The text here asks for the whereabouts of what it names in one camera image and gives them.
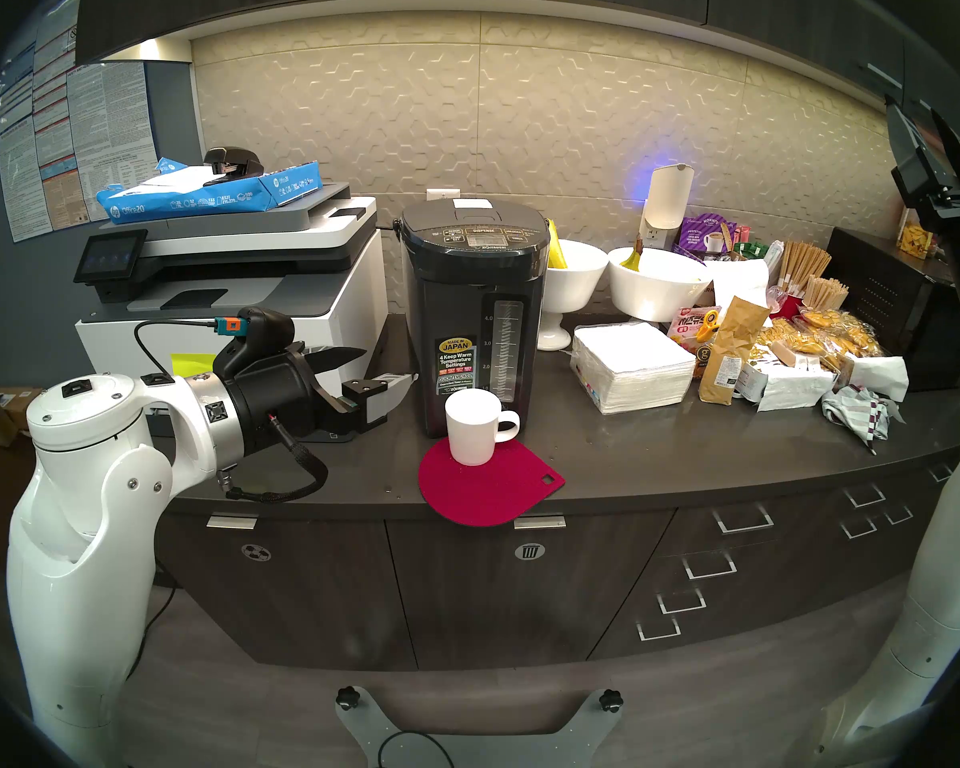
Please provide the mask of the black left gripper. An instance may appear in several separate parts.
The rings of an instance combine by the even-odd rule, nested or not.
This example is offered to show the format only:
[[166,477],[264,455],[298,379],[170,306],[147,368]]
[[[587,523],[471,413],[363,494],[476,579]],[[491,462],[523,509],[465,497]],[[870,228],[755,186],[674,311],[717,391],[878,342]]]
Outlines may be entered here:
[[242,432],[244,456],[280,443],[270,416],[296,441],[307,440],[317,431],[348,435],[385,423],[418,374],[385,373],[344,381],[342,397],[352,406],[348,413],[334,408],[317,380],[363,355],[362,348],[344,346],[288,346],[272,355],[250,353],[248,346],[227,346],[226,391]]

